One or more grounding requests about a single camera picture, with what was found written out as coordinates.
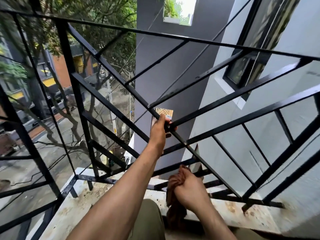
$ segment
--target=gray wall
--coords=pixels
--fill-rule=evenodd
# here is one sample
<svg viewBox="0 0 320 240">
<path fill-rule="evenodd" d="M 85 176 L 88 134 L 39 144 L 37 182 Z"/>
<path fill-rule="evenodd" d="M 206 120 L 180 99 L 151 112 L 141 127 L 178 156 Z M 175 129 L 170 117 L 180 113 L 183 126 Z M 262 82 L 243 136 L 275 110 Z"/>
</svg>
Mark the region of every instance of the gray wall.
<svg viewBox="0 0 320 240">
<path fill-rule="evenodd" d="M 163 6 L 164 0 L 138 0 L 137 10 L 137 28 L 147 30 Z M 174 35 L 190 36 L 201 39 L 212 39 L 218 31 L 226 24 L 234 0 L 197 0 L 192 26 L 183 26 L 178 24 L 164 23 L 163 11 L 160 12 L 150 31 L 169 33 Z M 223 33 L 217 39 L 221 41 Z M 181 41 L 168 38 L 146 36 L 137 34 L 136 72 L 140 72 L 158 58 L 162 57 Z M 150 71 L 140 76 L 136 80 L 136 90 L 148 102 L 154 102 L 163 91 L 185 70 L 192 60 L 205 47 L 203 44 L 189 43 L 179 49 L 177 52 L 166 58 L 162 63 L 156 65 Z M 210 69 L 218 52 L 217 46 L 209 47 L 206 52 L 194 63 L 188 72 L 168 91 L 182 87 L 193 81 L 198 75 Z M 199 82 L 180 93 L 179 95 L 160 104 L 160 108 L 173 109 L 173 120 L 195 111 L 199 108 L 203 93 L 206 88 L 207 79 Z M 135 101 L 135 118 L 138 118 L 145 109 Z M 178 133 L 187 139 L 194 120 L 191 120 L 179 126 Z M 151 114 L 146 113 L 137 125 L 147 135 L 150 134 Z M 166 141 L 166 147 L 169 147 L 178 141 L 171 137 Z M 146 143 L 136 135 L 134 149 L 141 152 Z M 181 161 L 183 150 L 176 151 L 159 159 L 156 169 L 163 168 Z"/>
<path fill-rule="evenodd" d="M 245 1 L 247 0 L 235 0 L 231 17 Z M 226 29 L 222 39 L 224 43 L 235 44 L 237 42 L 247 14 L 248 9 L 244 9 L 239 18 L 234 20 L 235 23 L 232 23 Z M 282 33 L 275 50 L 319 56 L 319 18 L 320 0 L 301 0 Z M 231 53 L 232 49 L 221 47 L 216 57 L 215 65 L 229 58 Z M 275 72 L 297 60 L 292 57 L 272 55 L 260 77 Z M 226 89 L 226 84 L 223 83 L 223 73 L 224 70 L 210 76 L 200 107 L 230 93 Z M 320 74 L 319 62 L 313 61 L 294 72 L 255 89 L 243 106 L 239 106 L 238 101 L 230 101 L 213 109 L 196 118 L 190 137 L 316 86 L 320 84 L 320 76 L 318 74 Z M 281 112 L 294 139 L 318 114 L 313 97 L 283 108 Z M 271 164 L 289 145 L 274 113 L 250 121 L 246 125 Z M 262 198 L 319 150 L 320 137 L 316 138 L 319 133 L 320 130 L 316 131 L 269 178 L 270 183 L 258 191 Z M 241 126 L 220 133 L 217 137 L 253 181 L 256 181 L 266 171 L 267 164 L 263 161 L 262 156 Z M 212 138 L 200 141 L 198 145 L 201 157 L 235 190 L 243 194 L 250 187 L 250 182 L 241 174 Z M 183 160 L 189 156 L 188 152 L 185 152 Z M 274 221 L 283 234 L 291 237 L 320 238 L 319 170 L 320 164 L 317 164 L 274 199 L 274 201 L 283 202 L 286 206 L 285 210 L 269 208 Z M 214 177 L 210 175 L 205 176 L 207 181 L 212 179 Z"/>
</svg>

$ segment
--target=hand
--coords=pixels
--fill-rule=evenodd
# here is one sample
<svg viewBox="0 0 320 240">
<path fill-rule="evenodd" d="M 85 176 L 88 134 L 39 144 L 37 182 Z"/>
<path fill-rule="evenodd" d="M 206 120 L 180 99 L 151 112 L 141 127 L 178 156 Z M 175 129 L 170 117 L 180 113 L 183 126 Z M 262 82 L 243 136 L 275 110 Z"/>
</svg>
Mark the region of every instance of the hand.
<svg viewBox="0 0 320 240">
<path fill-rule="evenodd" d="M 185 168 L 182 169 L 182 173 L 186 180 L 183 185 L 174 189 L 174 193 L 186 209 L 197 215 L 204 207 L 212 206 L 211 200 L 201 178 Z"/>
<path fill-rule="evenodd" d="M 150 131 L 148 145 L 156 149 L 158 158 L 161 156 L 166 144 L 165 122 L 171 124 L 170 119 L 161 114 L 159 120 L 154 123 Z"/>
</svg>

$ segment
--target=person's arm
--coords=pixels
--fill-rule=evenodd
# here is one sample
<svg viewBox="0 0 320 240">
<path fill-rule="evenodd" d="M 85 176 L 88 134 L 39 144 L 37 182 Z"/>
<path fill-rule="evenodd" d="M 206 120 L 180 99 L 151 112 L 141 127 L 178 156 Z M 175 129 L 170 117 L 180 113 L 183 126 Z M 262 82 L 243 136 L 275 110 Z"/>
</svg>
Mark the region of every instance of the person's arm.
<svg viewBox="0 0 320 240">
<path fill-rule="evenodd" d="M 237 240 L 212 205 L 202 180 L 189 170 L 182 170 L 186 180 L 183 185 L 174 189 L 178 201 L 199 218 L 210 239 Z"/>
<path fill-rule="evenodd" d="M 150 140 L 134 164 L 88 211 L 66 240 L 127 240 L 148 183 L 166 142 L 165 116 L 152 126 Z"/>
</svg>

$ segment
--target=black metal window grill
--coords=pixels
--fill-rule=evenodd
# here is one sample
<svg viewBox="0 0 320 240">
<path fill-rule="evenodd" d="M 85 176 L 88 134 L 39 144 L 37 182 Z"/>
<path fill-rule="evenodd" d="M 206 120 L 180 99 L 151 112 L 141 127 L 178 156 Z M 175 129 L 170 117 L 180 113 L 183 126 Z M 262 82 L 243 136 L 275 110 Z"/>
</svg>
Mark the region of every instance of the black metal window grill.
<svg viewBox="0 0 320 240">
<path fill-rule="evenodd" d="M 294 104 L 298 101 L 304 100 L 309 97 L 314 97 L 315 104 L 317 106 L 317 110 L 319 112 L 320 110 L 320 85 L 314 86 L 310 89 L 307 89 L 303 92 L 300 92 L 298 94 L 295 94 L 287 99 L 284 99 L 282 101 L 276 102 L 274 104 L 271 104 L 269 106 L 266 106 L 262 109 L 259 109 L 255 112 L 249 113 L 245 116 L 242 116 L 238 119 L 235 119 L 233 121 L 230 121 L 226 124 L 220 125 L 214 129 L 211 129 L 207 132 L 204 132 L 202 134 L 199 134 L 195 137 L 192 137 L 190 139 L 184 140 L 177 132 L 173 131 L 172 128 L 179 126 L 193 118 L 196 118 L 197 116 L 200 116 L 212 109 L 217 108 L 218 106 L 221 106 L 239 96 L 242 96 L 243 94 L 246 94 L 256 88 L 261 87 L 262 85 L 265 85 L 271 81 L 274 81 L 275 79 L 284 76 L 298 68 L 301 68 L 313 60 L 320 61 L 320 57 L 314 57 L 314 56 L 305 56 L 301 54 L 292 54 L 292 53 L 286 53 L 286 52 L 280 52 L 280 51 L 274 51 L 274 50 L 265 50 L 260 48 L 254 48 L 254 47 L 244 47 L 239 45 L 233 45 L 233 44 L 226 44 L 226 43 L 219 43 L 211 40 L 203 40 L 203 39 L 196 39 L 191 37 L 184 37 L 184 36 L 178 36 L 178 35 L 171 35 L 166 33 L 158 33 L 158 32 L 150 32 L 150 31 L 144 31 L 144 30 L 137 30 L 137 29 L 131 29 L 131 28 L 125 28 L 125 27 L 119 27 L 119 26 L 113 26 L 113 25 L 107 25 L 107 24 L 100 24 L 100 23 L 94 23 L 94 22 L 88 22 L 88 21 L 82 21 L 82 20 L 74 20 L 74 19 L 68 19 L 63 17 L 57 17 L 52 15 L 44 15 L 41 12 L 38 12 L 36 10 L 41 10 L 40 8 L 40 2 L 39 0 L 31 0 L 30 1 L 31 7 L 33 8 L 33 13 L 25 13 L 25 12 L 18 12 L 13 10 L 3 10 L 1 9 L 0 12 L 8 13 L 12 15 L 16 26 L 18 28 L 18 31 L 20 33 L 21 39 L 25 45 L 26 52 L 30 58 L 30 61 L 32 63 L 32 67 L 34 68 L 36 78 L 41 83 L 41 79 L 39 77 L 39 74 L 37 73 L 37 66 L 33 61 L 33 57 L 30 53 L 30 50 L 27 46 L 25 37 L 23 35 L 22 28 L 18 21 L 18 16 L 23 17 L 32 17 L 32 18 L 39 18 L 39 19 L 51 19 L 55 22 L 58 36 L 61 44 L 61 49 L 66 61 L 66 66 L 68 69 L 68 73 L 70 76 L 72 88 L 75 94 L 75 99 L 77 103 L 77 107 L 79 110 L 79 116 L 81 119 L 81 124 L 83 127 L 84 137 L 87 144 L 87 148 L 89 151 L 90 160 L 92 163 L 94 176 L 88 176 L 88 175 L 82 175 L 82 174 L 76 174 L 74 167 L 72 165 L 71 159 L 68 155 L 66 146 L 63 142 L 62 135 L 60 133 L 60 130 L 58 128 L 57 122 L 54 118 L 54 114 L 52 109 L 49 106 L 50 114 L 53 118 L 53 121 L 57 127 L 60 139 L 64 145 L 64 149 L 66 151 L 68 160 L 71 164 L 72 170 L 74 172 L 74 177 L 71 180 L 71 182 L 68 184 L 68 186 L 60 192 L 56 182 L 54 181 L 52 175 L 50 174 L 50 171 L 46 167 L 44 161 L 42 160 L 39 152 L 37 151 L 36 147 L 34 146 L 31 138 L 29 137 L 26 129 L 24 128 L 21 120 L 19 119 L 17 113 L 15 112 L 10 100 L 6 96 L 3 88 L 0 86 L 0 104 L 2 108 L 4 109 L 7 117 L 1 117 L 0 119 L 9 121 L 12 126 L 15 128 L 16 132 L 20 136 L 22 142 L 28 149 L 30 155 L 29 156 L 7 156 L 7 157 L 1 157 L 0 160 L 24 160 L 24 159 L 33 159 L 38 168 L 40 169 L 41 173 L 43 174 L 45 181 L 35 183 L 32 185 L 20 187 L 18 189 L 9 190 L 6 192 L 0 193 L 0 198 L 11 196 L 17 193 L 25 192 L 27 190 L 35 189 L 44 185 L 49 185 L 52 189 L 52 191 L 55 193 L 57 199 L 49 204 L 46 204 L 30 213 L 27 213 L 11 222 L 8 222 L 2 226 L 0 226 L 0 234 L 3 233 L 6 230 L 9 230 L 10 228 L 17 226 L 19 224 L 22 224 L 28 220 L 30 220 L 32 217 L 36 216 L 37 214 L 44 212 L 44 211 L 50 211 L 49 217 L 46 221 L 43 222 L 42 227 L 40 227 L 36 235 L 39 237 L 42 232 L 44 231 L 46 225 L 49 223 L 50 219 L 53 217 L 54 213 L 57 211 L 58 207 L 61 205 L 65 197 L 68 193 L 71 193 L 73 197 L 77 197 L 76 192 L 73 189 L 73 185 L 77 180 L 83 180 L 87 181 L 90 190 L 93 188 L 92 182 L 100 182 L 100 183 L 107 183 L 107 184 L 115 184 L 117 180 L 110 179 L 109 177 L 112 175 L 115 175 L 117 173 L 123 172 L 126 169 L 128 169 L 131 164 L 126 165 L 123 161 L 121 161 L 119 158 L 117 158 L 115 155 L 110 153 L 107 149 L 102 147 L 97 141 L 94 141 L 90 135 L 88 123 L 93 124 L 97 129 L 99 129 L 102 133 L 104 133 L 106 136 L 108 136 L 110 139 L 112 139 L 114 142 L 116 142 L 118 145 L 120 145 L 123 149 L 128 151 L 130 154 L 132 154 L 135 158 L 139 157 L 139 153 L 136 152 L 134 149 L 132 149 L 129 145 L 126 144 L 125 141 L 123 141 L 121 138 L 117 137 L 113 132 L 111 132 L 109 129 L 107 129 L 104 125 L 102 125 L 98 120 L 96 120 L 94 117 L 92 117 L 89 113 L 86 112 L 82 96 L 80 92 L 80 86 L 84 87 L 91 95 L 93 95 L 97 100 L 99 100 L 105 107 L 107 107 L 110 111 L 112 111 L 120 120 L 122 120 L 128 127 L 130 127 L 138 136 L 140 136 L 144 141 L 148 142 L 149 137 L 141 130 L 139 129 L 132 121 L 130 121 L 124 114 L 122 114 L 113 104 L 111 104 L 104 96 L 102 96 L 94 87 L 92 87 L 90 84 L 88 84 L 84 78 L 79 75 L 76 71 L 76 68 L 74 66 L 73 58 L 72 58 L 72 52 L 68 40 L 68 33 L 72 35 L 79 44 L 85 48 L 91 56 L 94 57 L 95 60 L 97 60 L 118 82 L 123 85 L 128 92 L 134 96 L 134 98 L 142 104 L 142 106 L 146 109 L 146 111 L 150 112 L 156 119 L 159 118 L 159 114 L 155 112 L 153 109 L 155 106 L 161 104 L 162 102 L 170 99 L 171 97 L 177 95 L 178 93 L 190 88 L 194 84 L 200 82 L 201 80 L 205 79 L 206 77 L 210 76 L 211 74 L 215 73 L 216 71 L 232 64 L 234 61 L 244 57 L 245 55 L 249 54 L 250 52 L 262 52 L 266 54 L 277 54 L 282 56 L 289 56 L 289 57 L 296 57 L 299 58 L 299 61 L 289 64 L 282 69 L 273 72 L 261 79 L 258 79 L 254 81 L 251 84 L 248 84 L 245 87 L 242 87 L 235 92 L 218 99 L 217 101 L 214 101 L 201 109 L 198 109 L 176 121 L 174 121 L 171 125 L 166 125 L 168 129 L 171 131 L 172 135 L 179 141 L 178 144 L 173 145 L 169 148 L 166 148 L 164 150 L 163 155 L 166 155 L 168 153 L 174 152 L 176 150 L 186 148 L 191 154 L 193 155 L 192 158 L 182 161 L 180 163 L 176 163 L 174 165 L 170 165 L 168 167 L 162 168 L 160 170 L 156 170 L 152 176 L 157 176 L 163 173 L 167 173 L 170 171 L 173 171 L 175 169 L 178 169 L 180 165 L 191 165 L 196 162 L 201 162 L 207 169 L 194 173 L 197 177 L 202 177 L 204 175 L 213 174 L 215 177 L 217 177 L 217 180 L 207 182 L 205 183 L 206 188 L 218 186 L 218 185 L 225 185 L 227 187 L 226 190 L 218 191 L 215 193 L 211 193 L 210 197 L 214 199 L 220 199 L 220 200 L 227 200 L 227 201 L 234 201 L 234 202 L 242 202 L 244 203 L 244 206 L 242 207 L 243 211 L 245 212 L 248 210 L 252 205 L 264 205 L 264 206 L 270 206 L 270 207 L 279 207 L 284 208 L 284 205 L 281 202 L 274 202 L 272 201 L 276 196 L 278 196 L 282 191 L 284 191 L 286 188 L 288 188 L 291 184 L 293 184 L 296 180 L 298 180 L 299 177 L 301 177 L 303 174 L 305 174 L 308 170 L 310 170 L 314 165 L 316 165 L 320 161 L 320 150 L 316 152 L 313 156 L 311 156 L 306 162 L 304 162 L 297 170 L 295 170 L 289 177 L 287 177 L 282 183 L 280 183 L 277 187 L 275 187 L 264 199 L 258 200 L 250 198 L 250 196 L 258 190 L 258 188 L 277 170 L 279 167 L 285 163 L 314 133 L 316 130 L 320 128 L 320 116 L 317 115 L 314 120 L 295 138 L 293 139 L 288 126 L 286 125 L 286 121 L 284 120 L 281 109 Z M 92 25 L 100 28 L 109 28 L 109 29 L 115 29 L 118 30 L 118 35 L 111 40 L 104 48 L 102 48 L 100 51 L 96 51 L 73 27 L 72 23 L 78 23 L 78 24 L 85 24 L 85 25 Z M 110 47 L 111 44 L 117 41 L 122 35 L 124 35 L 127 32 L 134 32 L 144 35 L 151 35 L 151 36 L 159 36 L 159 37 L 166 37 L 171 39 L 178 39 L 182 40 L 182 43 L 179 44 L 177 47 L 175 47 L 173 50 L 165 54 L 163 57 L 155 61 L 153 64 L 149 65 L 147 68 L 136 74 L 132 79 L 129 81 L 125 81 L 125 79 L 107 62 L 105 58 L 102 57 L 102 53 Z M 233 56 L 231 56 L 229 59 L 223 61 L 222 63 L 218 64 L 217 66 L 209 69 L 208 71 L 202 73 L 196 79 L 182 88 L 179 88 L 161 98 L 159 98 L 157 101 L 154 101 L 151 104 L 148 104 L 146 100 L 130 85 L 132 81 L 137 79 L 139 76 L 150 70 L 152 67 L 154 67 L 156 64 L 164 60 L 166 57 L 174 53 L 176 50 L 187 44 L 188 42 L 196 42 L 201 44 L 207 44 L 207 45 L 218 45 L 218 46 L 224 46 L 224 47 L 231 47 L 235 49 L 239 49 L 240 51 Z M 256 143 L 252 135 L 250 134 L 250 131 L 246 127 L 246 123 L 254 120 L 256 118 L 259 118 L 261 116 L 264 116 L 269 113 L 275 113 L 277 119 L 279 120 L 282 129 L 284 133 L 287 136 L 288 141 L 290 142 L 290 145 L 278 156 L 278 158 L 273 162 L 270 163 L 262 150 L 260 149 L 259 145 Z M 223 146 L 223 144 L 218 140 L 216 135 L 218 133 L 224 132 L 226 130 L 229 130 L 231 128 L 234 128 L 236 126 L 242 126 L 254 145 L 257 147 L 258 151 L 261 153 L 262 157 L 268 164 L 268 169 L 256 180 L 253 181 L 250 179 L 250 177 L 245 173 L 245 171 L 242 169 L 242 167 L 237 163 L 237 161 L 231 156 L 231 154 L 227 151 L 227 149 Z M 210 166 L 198 153 L 195 152 L 195 150 L 190 146 L 193 143 L 196 143 L 198 141 L 201 141 L 203 139 L 206 139 L 208 137 L 212 137 L 218 145 L 221 147 L 221 149 L 227 154 L 227 156 L 230 158 L 230 160 L 237 166 L 237 168 L 243 173 L 243 175 L 250 181 L 251 187 L 243 194 L 240 195 L 236 190 L 234 190 L 228 182 L 226 182 L 215 170 L 212 166 Z M 94 155 L 94 149 L 100 151 L 102 154 L 107 156 L 110 160 L 114 161 L 116 164 L 120 166 L 120 169 L 111 170 L 109 167 L 101 163 L 100 161 L 97 161 L 95 159 Z M 106 174 L 103 176 L 99 176 L 98 170 L 104 171 Z M 149 190 L 158 190 L 162 191 L 164 187 L 167 186 L 167 182 L 158 184 L 158 185 L 148 185 L 147 189 Z"/>
</svg>

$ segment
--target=sky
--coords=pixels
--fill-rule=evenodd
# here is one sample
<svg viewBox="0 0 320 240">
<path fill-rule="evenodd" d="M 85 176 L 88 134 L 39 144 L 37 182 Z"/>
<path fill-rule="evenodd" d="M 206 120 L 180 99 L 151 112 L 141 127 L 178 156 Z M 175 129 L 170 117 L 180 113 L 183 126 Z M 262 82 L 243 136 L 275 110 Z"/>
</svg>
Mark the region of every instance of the sky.
<svg viewBox="0 0 320 240">
<path fill-rule="evenodd" d="M 188 14 L 190 13 L 190 17 L 194 13 L 195 6 L 196 6 L 196 1 L 197 0 L 176 0 L 176 2 L 182 2 L 181 5 L 181 16 L 187 17 Z"/>
</svg>

